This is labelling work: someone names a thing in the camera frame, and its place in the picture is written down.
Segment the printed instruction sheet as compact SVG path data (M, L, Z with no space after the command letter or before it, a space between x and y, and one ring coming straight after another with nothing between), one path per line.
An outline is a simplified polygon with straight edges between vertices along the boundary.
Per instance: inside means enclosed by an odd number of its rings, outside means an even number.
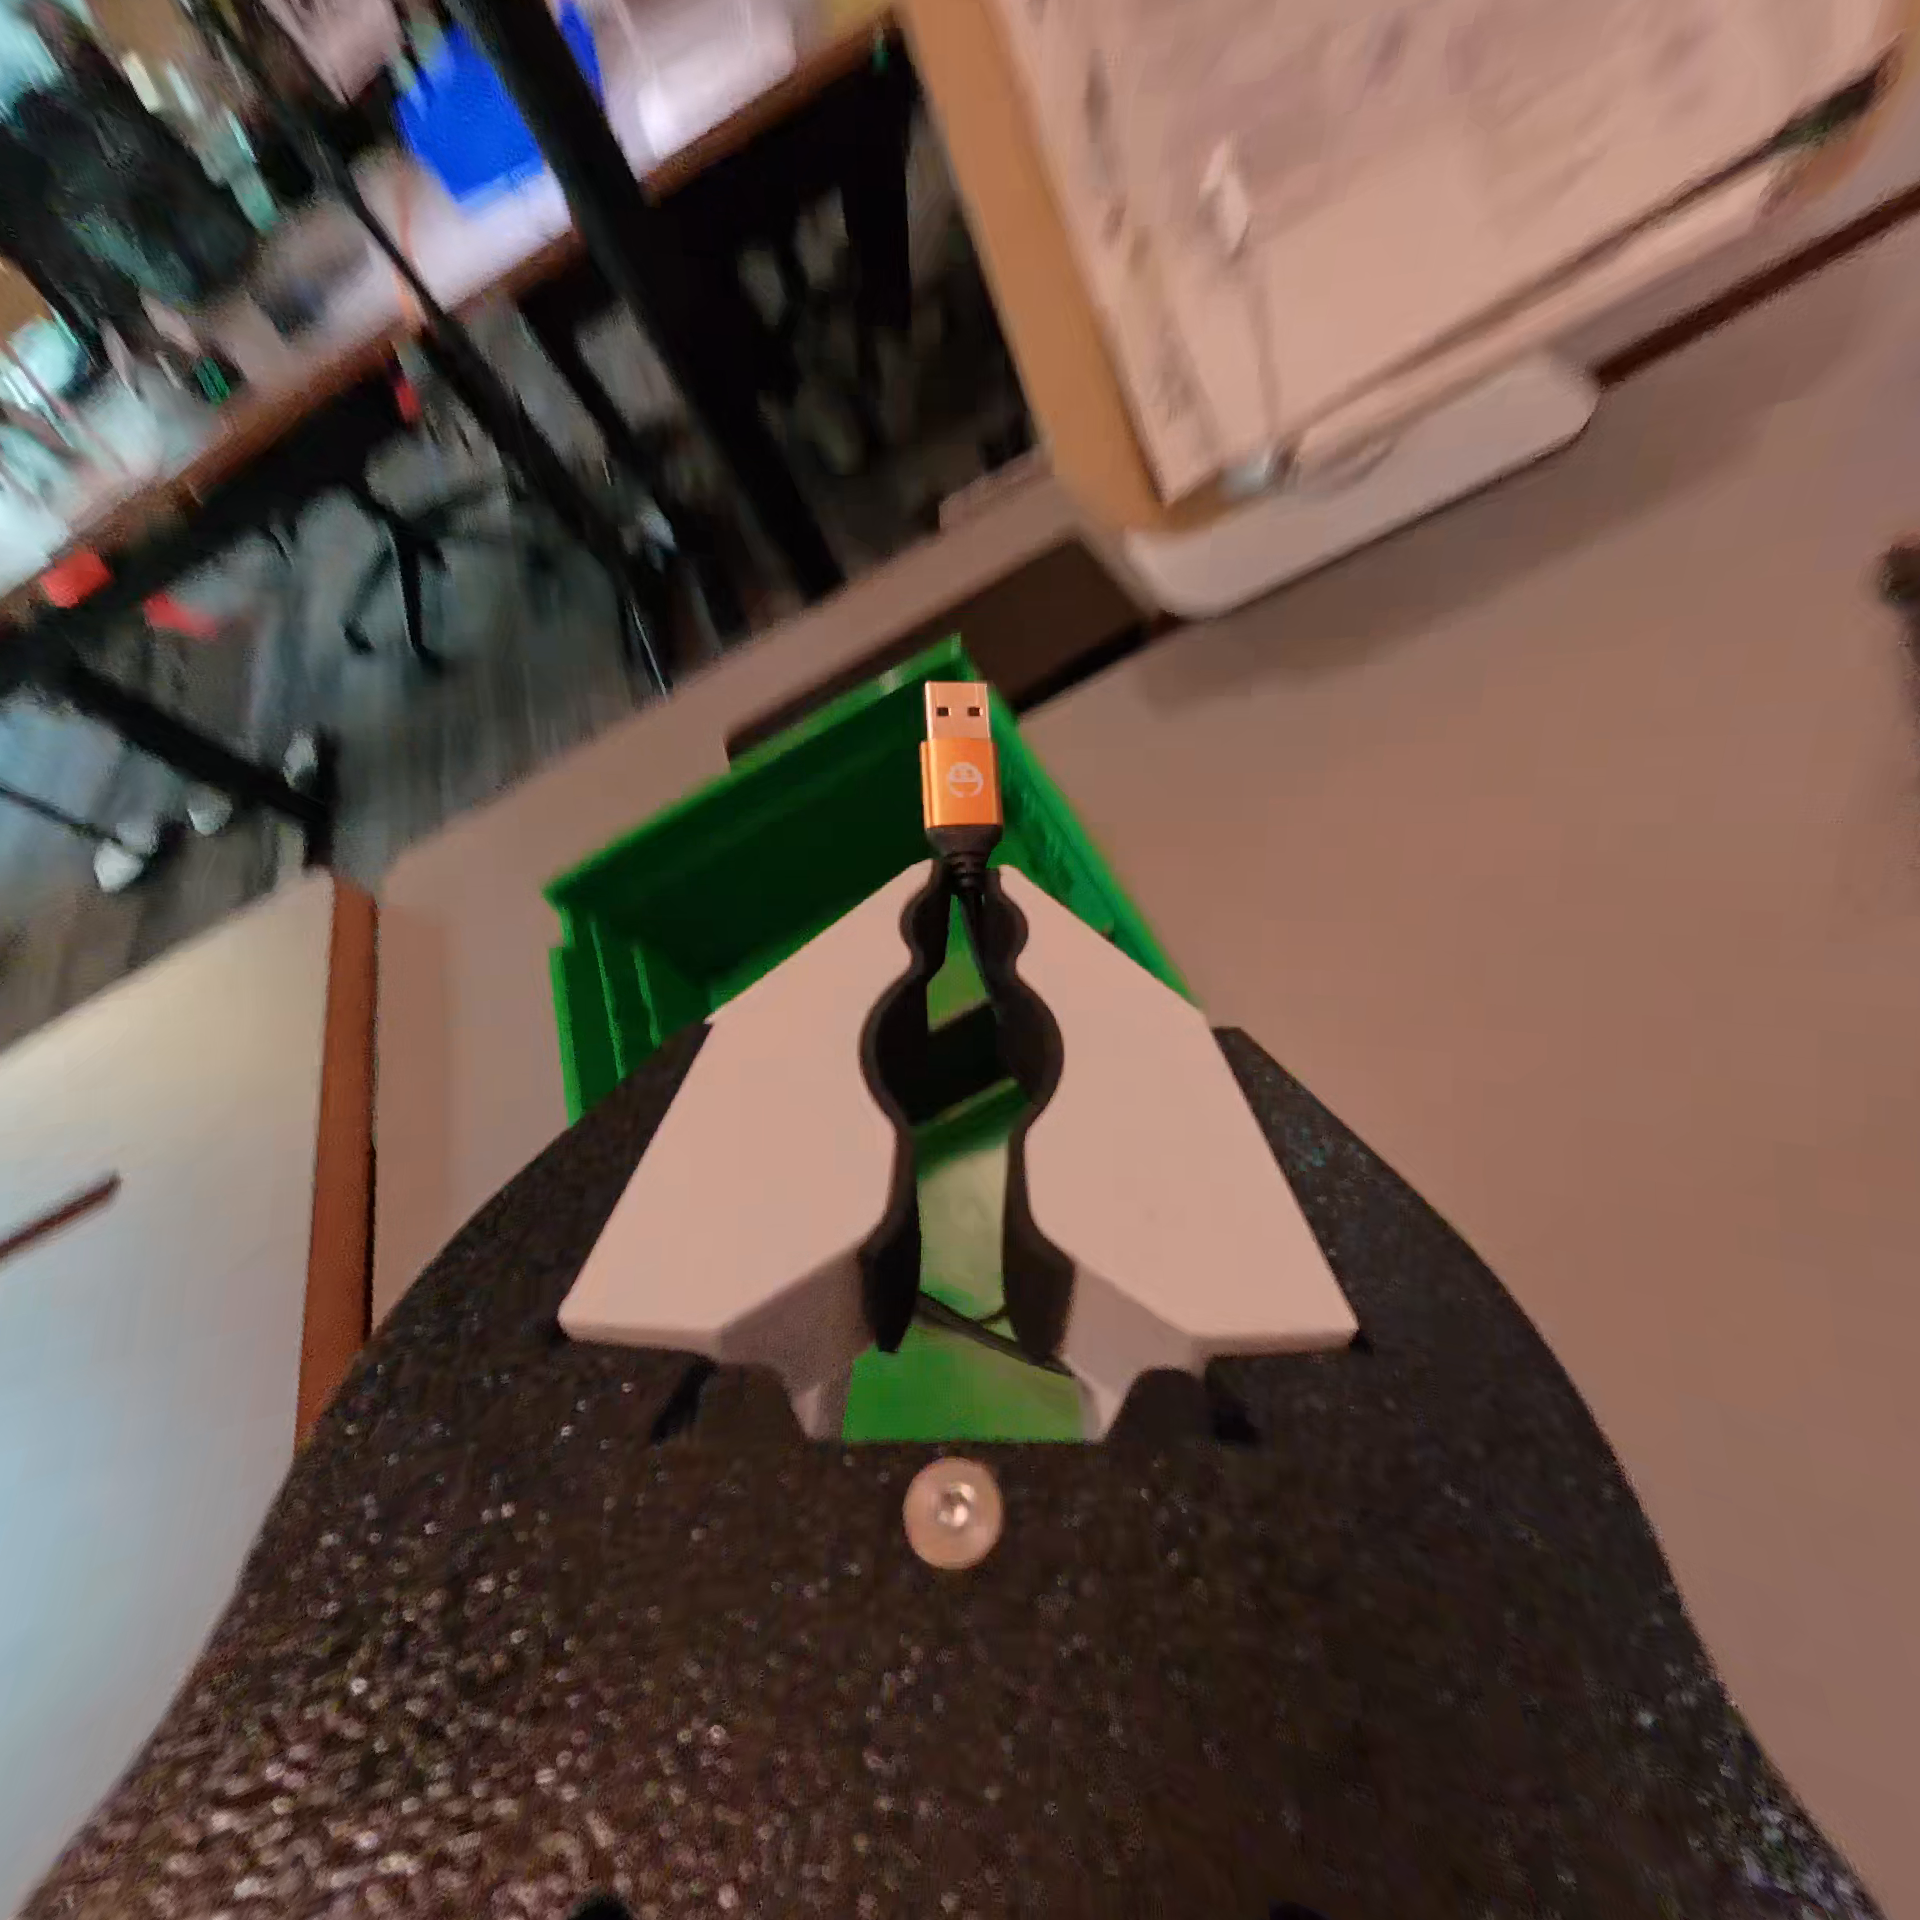
M1162 504L1783 159L1892 5L993 5Z

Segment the green plastic bin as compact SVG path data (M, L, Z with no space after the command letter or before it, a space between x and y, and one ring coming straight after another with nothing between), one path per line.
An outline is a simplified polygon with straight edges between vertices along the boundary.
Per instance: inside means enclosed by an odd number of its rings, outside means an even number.
M926 853L918 754L926 681L983 681L962 635L913 643L846 690L726 747L730 768L543 887L566 1115L582 1117L661 1044L709 1019ZM1186 980L1063 789L993 696L1003 835L1019 869L1103 939L1186 994ZM975 1332L1002 1324L1002 1184L1021 1112L989 1037L959 909L929 988L931 1104L917 1106L921 1307ZM852 1370L850 1443L1075 1443L1069 1381L997 1353L937 1313L893 1355Z

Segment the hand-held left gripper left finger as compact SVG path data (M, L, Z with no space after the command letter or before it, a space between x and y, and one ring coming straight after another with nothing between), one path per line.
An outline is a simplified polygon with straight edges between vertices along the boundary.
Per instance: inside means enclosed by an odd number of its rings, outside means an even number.
M710 1017L561 1307L566 1338L758 1367L806 1437L843 1431L873 1344L858 1245L895 1157L859 1035L907 967L900 916L931 876L886 880Z

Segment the small blue plastic bin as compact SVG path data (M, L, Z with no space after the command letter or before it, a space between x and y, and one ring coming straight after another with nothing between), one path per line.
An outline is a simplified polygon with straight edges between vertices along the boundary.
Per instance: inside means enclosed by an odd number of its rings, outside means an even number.
M461 210L477 210L547 178L522 109L461 23L414 64L396 99L399 144Z

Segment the wooden desk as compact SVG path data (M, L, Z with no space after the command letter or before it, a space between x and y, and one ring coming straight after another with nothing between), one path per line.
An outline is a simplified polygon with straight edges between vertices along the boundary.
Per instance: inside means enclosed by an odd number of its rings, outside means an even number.
M575 226L570 187L550 173L470 204L452 199L414 159L369 161L353 173L369 208L399 244L404 266L419 269L426 291L455 315L493 298L519 298L570 269L575 258L593 256L637 324L654 333L662 364L738 482L755 481L758 469L735 433L710 426L684 370L684 348L698 346L698 339L684 291L689 249L668 218L668 204L743 154L763 130L788 122L830 85L876 64L878 49L899 37L893 5L778 5L775 11L794 33L791 67L662 155L651 154L641 117L650 81L633 37L637 11L611 5L604 15L599 57L609 88L601 113L605 132L593 140L590 202L615 213L609 242ZM393 266L355 281L348 301L334 306L325 328L299 343L251 329L241 306L223 317L223 328L247 373L241 400L210 416L207 436L178 464L101 482L83 504L74 532L61 535L49 555L6 561L6 625L49 608L42 575L60 568L68 548L105 553L166 512L199 505L242 463L291 435L299 418L370 377L399 346L427 333L426 301Z

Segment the wooden document stand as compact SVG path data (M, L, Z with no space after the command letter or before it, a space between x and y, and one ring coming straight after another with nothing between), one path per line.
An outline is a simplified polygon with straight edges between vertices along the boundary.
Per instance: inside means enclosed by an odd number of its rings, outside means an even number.
M1173 618L1234 613L1519 474L1587 427L1601 389L1915 218L1915 5L1886 5L1887 76L1811 155L1722 187L1676 237L1627 244L1550 295L1545 321L1465 349L1463 370L1418 373L1403 400L1361 407L1362 426L1163 504L987 5L899 15L1049 472L1115 581Z

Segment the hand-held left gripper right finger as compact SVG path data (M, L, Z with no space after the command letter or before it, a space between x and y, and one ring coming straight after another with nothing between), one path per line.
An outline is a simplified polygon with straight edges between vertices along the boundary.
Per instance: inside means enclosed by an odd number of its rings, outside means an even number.
M1358 1316L1204 1012L1019 871L1017 977L1063 1067L1025 1137L1026 1205L1073 1261L1058 1347L1089 1437L1140 1376L1332 1353Z

